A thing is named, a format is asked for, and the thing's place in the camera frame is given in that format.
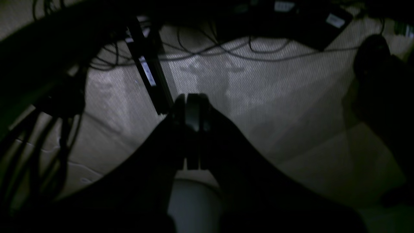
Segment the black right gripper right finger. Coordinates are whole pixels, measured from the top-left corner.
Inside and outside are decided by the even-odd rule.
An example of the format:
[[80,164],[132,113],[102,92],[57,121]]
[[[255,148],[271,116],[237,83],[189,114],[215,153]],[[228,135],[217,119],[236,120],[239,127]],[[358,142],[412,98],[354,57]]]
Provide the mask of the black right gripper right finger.
[[350,207],[313,192],[281,172],[213,108],[194,95],[199,162],[211,172],[227,202],[225,233],[367,233]]

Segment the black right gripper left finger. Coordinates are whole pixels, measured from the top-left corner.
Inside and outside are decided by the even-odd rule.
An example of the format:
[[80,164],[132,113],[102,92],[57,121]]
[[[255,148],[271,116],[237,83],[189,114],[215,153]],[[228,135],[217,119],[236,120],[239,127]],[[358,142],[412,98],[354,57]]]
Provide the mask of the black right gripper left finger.
[[21,233],[175,233],[167,214],[180,150],[185,95],[126,161],[105,177],[19,220]]

